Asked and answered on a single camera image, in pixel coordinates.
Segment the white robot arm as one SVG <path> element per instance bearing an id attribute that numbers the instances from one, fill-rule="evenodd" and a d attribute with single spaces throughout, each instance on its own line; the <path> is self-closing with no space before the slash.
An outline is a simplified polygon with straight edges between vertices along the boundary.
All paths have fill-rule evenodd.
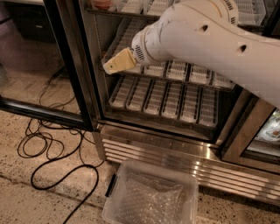
<path id="1" fill-rule="evenodd" d="M 135 35 L 131 46 L 103 64 L 107 74 L 167 60 L 221 74 L 280 108 L 280 42 L 244 31 L 230 20 L 235 6 L 222 0 L 185 0 Z"/>

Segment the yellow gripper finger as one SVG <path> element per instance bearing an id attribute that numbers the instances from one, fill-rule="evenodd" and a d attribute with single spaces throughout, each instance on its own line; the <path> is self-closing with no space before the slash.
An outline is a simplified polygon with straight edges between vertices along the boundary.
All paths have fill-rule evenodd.
<path id="1" fill-rule="evenodd" d="M 122 49 L 116 56 L 103 64 L 107 74 L 115 74 L 127 69 L 134 68 L 137 64 L 132 51 L 129 48 Z"/>

